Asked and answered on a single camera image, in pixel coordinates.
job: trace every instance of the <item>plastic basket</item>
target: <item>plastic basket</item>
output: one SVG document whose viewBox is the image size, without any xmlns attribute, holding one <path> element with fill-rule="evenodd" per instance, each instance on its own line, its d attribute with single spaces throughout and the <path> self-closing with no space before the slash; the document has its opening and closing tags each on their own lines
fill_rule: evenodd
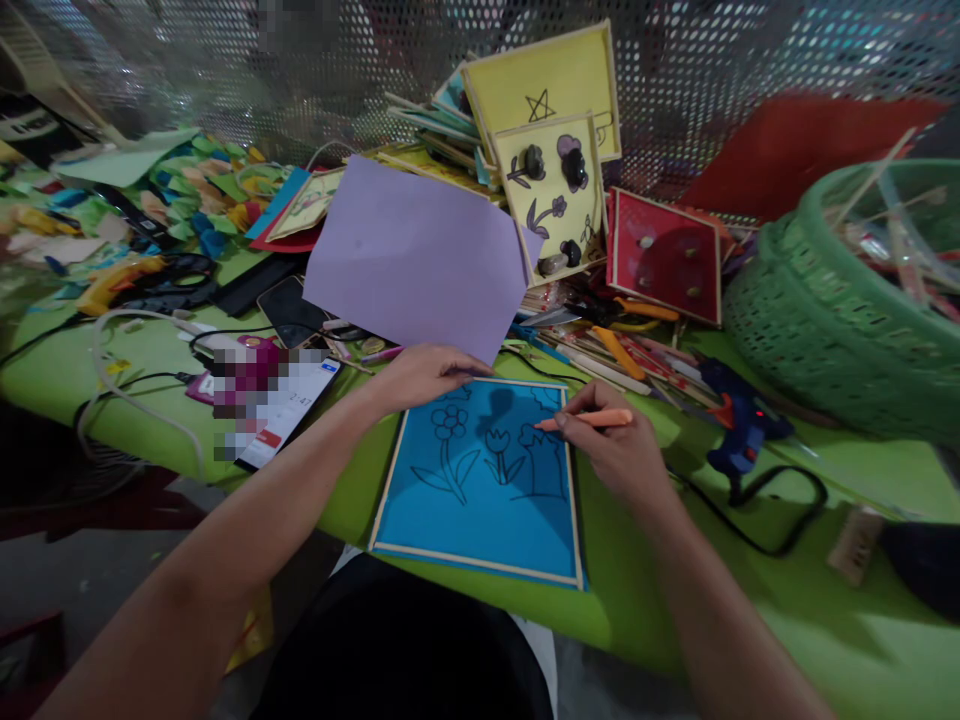
<svg viewBox="0 0 960 720">
<path fill-rule="evenodd" d="M 754 370 L 808 407 L 884 437 L 957 445 L 960 326 L 867 267 L 824 219 L 870 168 L 827 175 L 761 229 L 758 256 L 724 296 L 724 324 Z M 947 187 L 945 204 L 911 207 L 911 216 L 935 250 L 960 245 L 960 162 L 905 160 L 891 172 L 904 200 Z M 856 209 L 884 205 L 874 189 Z"/>
</svg>

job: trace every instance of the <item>person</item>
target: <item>person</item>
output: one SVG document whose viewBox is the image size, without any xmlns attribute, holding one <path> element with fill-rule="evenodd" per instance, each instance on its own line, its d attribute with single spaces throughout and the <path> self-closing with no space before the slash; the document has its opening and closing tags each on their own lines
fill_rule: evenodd
<svg viewBox="0 0 960 720">
<path fill-rule="evenodd" d="M 364 435 L 392 413 L 492 372 L 451 347 L 404 351 L 187 536 L 124 603 L 36 717 L 205 717 L 251 598 L 313 531 Z M 632 412 L 629 425 L 595 430 L 576 418 L 615 407 Z M 650 421 L 596 381 L 556 421 L 646 535 L 702 715 L 832 717 L 687 515 Z M 338 600 L 321 591 L 324 607 L 308 612 L 280 650 L 255 717 L 544 716 L 537 710 L 542 703 L 529 700 L 542 684 L 508 677 L 525 666 L 506 646 L 494 647 L 492 638 L 503 628 L 487 612 L 492 608 L 391 570 L 389 584 L 376 592 L 341 588 L 333 593 Z M 413 600 L 406 602 L 407 595 Z M 438 631 L 429 633 L 430 624 Z M 488 632 L 491 627 L 500 629 Z M 304 640 L 303 633 L 312 635 Z"/>
</svg>

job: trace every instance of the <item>green table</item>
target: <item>green table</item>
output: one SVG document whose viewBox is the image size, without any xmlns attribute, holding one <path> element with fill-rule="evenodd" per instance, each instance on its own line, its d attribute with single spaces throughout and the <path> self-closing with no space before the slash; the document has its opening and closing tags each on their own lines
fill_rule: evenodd
<svg viewBox="0 0 960 720">
<path fill-rule="evenodd" d="M 236 252 L 223 263 L 218 280 L 229 281 L 262 257 Z M 14 344 L 58 324 L 70 312 L 68 308 L 26 315 L 15 333 Z M 200 311 L 196 320 L 219 328 L 267 324 L 256 312 L 236 320 L 215 308 Z M 144 373 L 199 371 L 186 343 L 176 340 L 175 334 L 169 324 L 148 320 L 131 333 L 114 333 L 107 347 Z M 18 405 L 69 423 L 76 407 L 89 398 L 95 386 L 89 339 L 90 327 L 79 327 L 27 351 L 0 373 L 2 392 Z M 691 342 L 743 369 L 721 333 L 693 333 Z M 548 371 L 575 372 L 549 359 L 540 365 Z M 504 377 L 537 379 L 515 358 L 501 356 L 496 369 Z M 745 374 L 756 379 L 749 372 Z M 346 369 L 326 404 L 359 386 L 365 377 Z M 145 381 L 136 389 L 145 402 L 198 434 L 207 449 L 204 471 L 208 482 L 228 491 L 243 483 L 246 473 L 213 459 L 216 434 L 232 429 L 227 421 L 214 420 L 209 406 L 190 400 L 182 386 L 164 379 Z M 726 481 L 705 461 L 707 450 L 718 443 L 720 431 L 657 401 L 639 397 L 633 397 L 633 401 L 653 420 L 668 461 L 722 502 Z M 383 420 L 364 439 L 319 519 L 321 529 L 349 543 L 366 542 L 398 419 Z M 102 404 L 91 430 L 95 438 L 116 448 L 184 475 L 198 475 L 191 445 L 183 435 L 119 400 Z M 759 469 L 784 461 L 805 464 L 821 476 L 847 478 L 878 488 L 889 501 L 921 513 L 925 519 L 960 520 L 960 501 L 929 446 L 870 441 L 853 433 L 803 423 L 798 423 L 798 431 L 821 454 L 824 465 L 790 446 L 770 444 L 761 455 Z M 657 592 L 646 542 L 579 454 L 576 466 L 589 593 L 443 565 L 384 559 L 652 670 L 680 673 L 676 637 Z M 776 493 L 779 499 L 770 498 L 769 493 Z M 798 503 L 809 501 L 811 496 L 812 490 L 799 478 L 784 475 L 782 485 L 771 488 L 767 497 L 736 512 L 735 517 L 748 532 L 772 544 L 797 516 Z M 949 667 L 960 656 L 960 628 L 950 626 L 910 595 L 882 553 L 874 557 L 864 586 L 857 590 L 827 567 L 825 560 L 847 507 L 840 493 L 831 491 L 829 511 L 786 560 L 773 560 L 752 551 L 696 497 L 688 494 L 685 502 L 767 623 L 839 715 L 955 715 L 960 707 L 960 683 L 951 677 Z"/>
</svg>

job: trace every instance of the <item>metal mesh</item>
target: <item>metal mesh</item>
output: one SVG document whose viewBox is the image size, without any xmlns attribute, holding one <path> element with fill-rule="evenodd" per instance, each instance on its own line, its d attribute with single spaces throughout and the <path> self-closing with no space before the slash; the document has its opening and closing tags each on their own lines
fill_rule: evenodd
<svg viewBox="0 0 960 720">
<path fill-rule="evenodd" d="M 363 149 L 410 139 L 387 117 L 384 91 L 426 100 L 467 50 L 486 55 L 609 17 L 624 156 L 607 180 L 665 200 L 772 95 L 960 96 L 956 0 L 908 11 L 899 0 L 15 4 L 125 133 L 196 122 L 293 163 L 329 140 Z"/>
</svg>

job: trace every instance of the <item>hand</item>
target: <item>hand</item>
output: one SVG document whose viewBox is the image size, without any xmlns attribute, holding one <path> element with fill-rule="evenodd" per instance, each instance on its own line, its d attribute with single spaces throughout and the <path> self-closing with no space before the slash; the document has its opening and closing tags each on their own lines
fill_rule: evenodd
<svg viewBox="0 0 960 720">
<path fill-rule="evenodd" d="M 426 405 L 473 382 L 474 375 L 493 375 L 493 368 L 449 345 L 417 345 L 400 353 L 360 392 L 390 415 Z"/>
<path fill-rule="evenodd" d="M 576 418 L 577 413 L 607 408 L 629 410 L 633 419 L 629 425 L 596 429 Z M 591 382 L 554 419 L 564 439 L 590 457 L 597 477 L 641 519 L 677 501 L 653 424 L 605 382 Z"/>
</svg>

